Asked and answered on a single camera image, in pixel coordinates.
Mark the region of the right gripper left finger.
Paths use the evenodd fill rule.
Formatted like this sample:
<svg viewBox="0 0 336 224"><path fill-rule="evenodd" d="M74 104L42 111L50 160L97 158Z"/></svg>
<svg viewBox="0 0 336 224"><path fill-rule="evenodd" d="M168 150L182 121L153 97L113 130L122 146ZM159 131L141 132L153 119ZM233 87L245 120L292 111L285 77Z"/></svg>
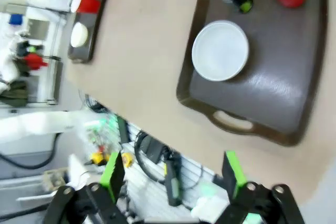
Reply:
<svg viewBox="0 0 336 224"><path fill-rule="evenodd" d="M121 152L111 154L100 182L75 190L61 186L48 206L44 223L84 223L98 215L102 223L127 223L117 207L125 171Z"/></svg>

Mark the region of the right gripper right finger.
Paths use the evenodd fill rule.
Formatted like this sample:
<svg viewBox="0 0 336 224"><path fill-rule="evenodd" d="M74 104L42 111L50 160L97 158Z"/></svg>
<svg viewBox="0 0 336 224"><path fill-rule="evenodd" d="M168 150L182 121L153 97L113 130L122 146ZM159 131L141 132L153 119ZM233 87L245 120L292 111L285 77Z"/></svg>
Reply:
<svg viewBox="0 0 336 224"><path fill-rule="evenodd" d="M229 204L217 223L244 223L252 214L262 223L305 222L288 185L275 184L269 189L248 181L233 151L224 152L222 177Z"/></svg>

